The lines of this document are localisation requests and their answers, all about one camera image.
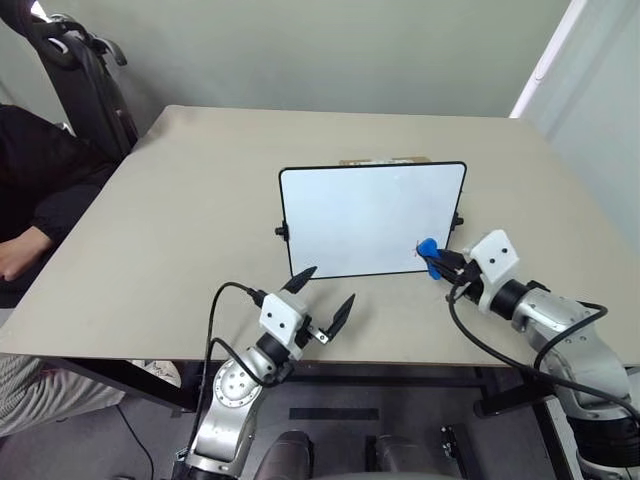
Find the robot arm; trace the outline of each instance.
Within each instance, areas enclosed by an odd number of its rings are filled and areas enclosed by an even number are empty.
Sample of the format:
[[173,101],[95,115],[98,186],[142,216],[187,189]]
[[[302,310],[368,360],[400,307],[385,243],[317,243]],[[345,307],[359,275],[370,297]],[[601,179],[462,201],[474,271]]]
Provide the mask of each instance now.
[[[594,313],[575,300],[552,294],[537,282],[523,285],[515,280],[518,256],[502,230],[491,232],[473,246],[467,252],[469,260],[460,253],[438,250],[433,240],[419,245],[418,253],[427,261],[432,277],[460,283],[461,276],[473,272],[462,280],[462,295],[483,313],[491,311],[509,320],[538,352],[554,337]],[[631,402],[626,370],[593,325],[554,345],[544,356],[543,365],[557,378]],[[640,433],[630,412],[594,395],[559,386],[554,390],[574,431],[585,478],[638,478]]]
[[216,373],[211,406],[184,461],[184,478],[238,478],[253,441],[265,387],[282,382],[293,371],[293,362],[302,358],[311,339],[327,344],[346,323],[355,295],[340,307],[326,331],[311,324],[307,306],[295,294],[314,271],[315,267],[305,270],[277,293],[252,291],[261,307],[259,322],[266,333],[255,346],[239,354],[251,372],[229,359]]

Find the chair backrest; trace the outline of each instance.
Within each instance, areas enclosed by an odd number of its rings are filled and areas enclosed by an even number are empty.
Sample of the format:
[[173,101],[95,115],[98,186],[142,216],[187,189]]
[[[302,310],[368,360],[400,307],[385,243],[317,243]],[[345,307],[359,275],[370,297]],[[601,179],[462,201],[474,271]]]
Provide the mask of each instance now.
[[51,15],[51,21],[33,16],[34,1],[0,0],[0,17],[35,48],[75,135],[122,160],[138,132],[104,60],[110,53],[126,65],[122,51],[67,15]]

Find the black jacket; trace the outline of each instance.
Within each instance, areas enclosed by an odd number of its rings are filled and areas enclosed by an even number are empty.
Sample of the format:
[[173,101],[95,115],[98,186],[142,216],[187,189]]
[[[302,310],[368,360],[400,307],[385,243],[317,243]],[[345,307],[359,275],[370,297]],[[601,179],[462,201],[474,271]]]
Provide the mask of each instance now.
[[[0,242],[35,226],[57,247],[115,168],[55,125],[0,105]],[[55,247],[17,280],[0,280],[0,308],[15,306]]]

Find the person's hand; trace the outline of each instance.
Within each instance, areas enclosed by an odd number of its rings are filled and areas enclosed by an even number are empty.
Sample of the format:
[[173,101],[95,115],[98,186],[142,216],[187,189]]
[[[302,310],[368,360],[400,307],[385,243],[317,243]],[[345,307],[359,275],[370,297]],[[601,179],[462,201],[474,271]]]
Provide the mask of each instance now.
[[40,255],[49,250],[53,242],[36,227],[22,235],[0,243],[0,279],[15,280],[33,265]]

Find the sneaker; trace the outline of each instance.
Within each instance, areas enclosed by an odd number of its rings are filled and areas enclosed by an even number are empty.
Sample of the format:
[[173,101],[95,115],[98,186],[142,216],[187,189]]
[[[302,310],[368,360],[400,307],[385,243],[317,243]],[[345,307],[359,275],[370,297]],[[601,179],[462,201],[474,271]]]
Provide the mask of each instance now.
[[147,372],[180,388],[182,380],[176,366],[167,360],[154,360],[143,367]]

